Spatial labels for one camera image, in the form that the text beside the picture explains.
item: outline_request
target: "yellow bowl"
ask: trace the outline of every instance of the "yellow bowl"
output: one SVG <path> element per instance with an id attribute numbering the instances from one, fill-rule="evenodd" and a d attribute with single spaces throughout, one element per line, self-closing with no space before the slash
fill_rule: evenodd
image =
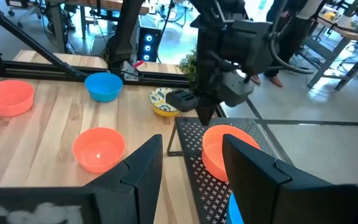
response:
<path id="1" fill-rule="evenodd" d="M 173 89 L 160 87 L 152 90 L 149 94 L 149 100 L 153 106 L 154 112 L 161 116 L 175 116 L 179 113 L 178 109 L 174 108 L 173 106 L 169 105 L 165 101 L 165 97 L 167 93 L 172 92 Z"/>

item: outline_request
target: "red object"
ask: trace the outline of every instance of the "red object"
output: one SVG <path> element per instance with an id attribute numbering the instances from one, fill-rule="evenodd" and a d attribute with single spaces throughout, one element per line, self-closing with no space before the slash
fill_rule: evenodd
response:
<path id="1" fill-rule="evenodd" d="M 81 133 L 73 144 L 75 159 L 84 169 L 103 173 L 121 161 L 125 150 L 122 134 L 110 128 L 91 128 Z"/>
<path id="2" fill-rule="evenodd" d="M 208 172 L 215 178 L 229 182 L 226 174 L 226 168 L 223 162 L 222 144 L 223 135 L 231 134 L 236 138 L 260 149 L 256 141 L 245 133 L 243 130 L 235 128 L 229 125 L 216 125 L 209 128 L 203 136 L 203 150 L 201 157 L 203 158 L 203 164 Z"/>
<path id="3" fill-rule="evenodd" d="M 29 110 L 34 103 L 34 87 L 19 80 L 0 82 L 0 116 L 16 116 Z"/>
<path id="4" fill-rule="evenodd" d="M 139 66 L 141 66 L 144 63 L 144 61 L 138 61 L 136 64 L 134 64 L 134 68 L 137 68 Z"/>

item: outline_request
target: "green plant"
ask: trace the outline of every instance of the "green plant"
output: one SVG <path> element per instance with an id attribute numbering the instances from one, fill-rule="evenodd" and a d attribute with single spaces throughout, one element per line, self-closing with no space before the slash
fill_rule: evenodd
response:
<path id="1" fill-rule="evenodd" d="M 189 80 L 190 85 L 196 80 L 196 58 L 197 48 L 195 47 L 189 54 L 180 60 L 179 69 Z"/>

